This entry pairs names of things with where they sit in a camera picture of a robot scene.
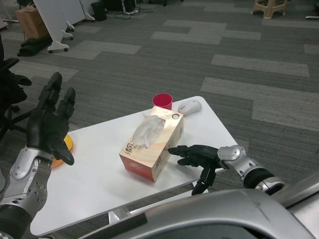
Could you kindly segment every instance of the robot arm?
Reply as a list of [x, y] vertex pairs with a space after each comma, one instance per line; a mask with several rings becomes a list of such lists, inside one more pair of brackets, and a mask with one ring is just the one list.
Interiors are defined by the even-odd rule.
[[217, 168], [224, 168], [236, 174], [244, 188], [256, 189], [269, 195], [279, 191], [285, 183], [274, 176], [257, 161], [249, 158], [239, 145], [216, 149], [204, 145], [178, 146], [168, 149], [170, 154], [184, 157], [179, 165], [202, 166], [203, 171], [192, 194], [203, 193], [213, 185]]
[[60, 102], [62, 76], [54, 73], [39, 97], [27, 124], [27, 148], [10, 171], [10, 185], [0, 202], [0, 238], [19, 239], [47, 198], [47, 181], [54, 158], [72, 165], [74, 159], [64, 143], [74, 111], [75, 91], [70, 88]]

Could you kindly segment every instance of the tissue box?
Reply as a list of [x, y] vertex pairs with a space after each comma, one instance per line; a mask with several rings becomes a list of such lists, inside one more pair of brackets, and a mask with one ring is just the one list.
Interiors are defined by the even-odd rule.
[[165, 120], [159, 137], [147, 149], [132, 143], [131, 137], [119, 155], [127, 170], [155, 182], [170, 156], [167, 149], [176, 146], [183, 133], [183, 114], [154, 106], [150, 115]]

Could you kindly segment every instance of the orange plate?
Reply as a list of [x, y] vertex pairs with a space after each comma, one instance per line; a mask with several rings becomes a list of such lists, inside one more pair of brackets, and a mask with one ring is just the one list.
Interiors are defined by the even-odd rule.
[[[66, 146], [68, 147], [69, 151], [72, 153], [72, 150], [73, 150], [73, 141], [71, 139], [71, 137], [67, 134], [66, 137], [64, 138], [64, 142], [66, 143]], [[52, 162], [52, 168], [55, 168], [59, 165], [61, 165], [63, 163], [63, 161], [60, 159], [60, 160], [56, 160], [54, 159], [53, 162]]]

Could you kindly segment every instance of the cardboard box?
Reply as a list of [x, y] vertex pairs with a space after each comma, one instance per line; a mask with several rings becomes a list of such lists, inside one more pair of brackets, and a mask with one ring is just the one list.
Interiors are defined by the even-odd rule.
[[183, 114], [154, 106], [150, 115], [165, 120], [164, 129], [149, 148], [132, 143], [132, 137], [119, 155], [127, 170], [155, 182], [170, 156], [168, 148], [176, 146], [183, 133]]
[[46, 36], [48, 30], [38, 12], [33, 6], [27, 6], [15, 12], [27, 38], [40, 39]]

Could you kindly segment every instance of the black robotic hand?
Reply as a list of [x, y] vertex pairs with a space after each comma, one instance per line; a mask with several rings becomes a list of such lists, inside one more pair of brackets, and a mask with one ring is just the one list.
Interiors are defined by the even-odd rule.
[[69, 130], [69, 118], [74, 112], [75, 90], [69, 88], [55, 112], [59, 99], [62, 76], [56, 72], [43, 87], [37, 108], [31, 113], [27, 123], [27, 147], [38, 148], [72, 165], [74, 158], [69, 152], [64, 138]]
[[177, 162], [179, 165], [203, 167], [200, 179], [194, 187], [192, 195], [201, 194], [209, 186], [213, 185], [216, 176], [215, 169], [221, 168], [219, 165], [220, 159], [217, 155], [217, 148], [205, 145], [193, 145], [191, 147], [182, 145], [175, 148], [169, 148], [168, 152], [183, 157]]

